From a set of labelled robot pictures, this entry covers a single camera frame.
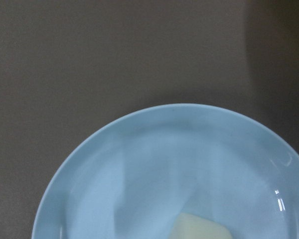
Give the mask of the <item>light blue plate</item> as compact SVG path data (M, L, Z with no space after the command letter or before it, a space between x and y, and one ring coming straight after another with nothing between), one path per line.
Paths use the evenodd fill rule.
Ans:
M143 109L96 131L61 164L34 239L166 239L189 213L235 239L299 239L299 155L239 113Z

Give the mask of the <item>white steamed bun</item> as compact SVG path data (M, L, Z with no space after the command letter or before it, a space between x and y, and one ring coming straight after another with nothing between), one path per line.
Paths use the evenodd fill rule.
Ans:
M175 220L169 239L232 239L229 230L213 221L181 213Z

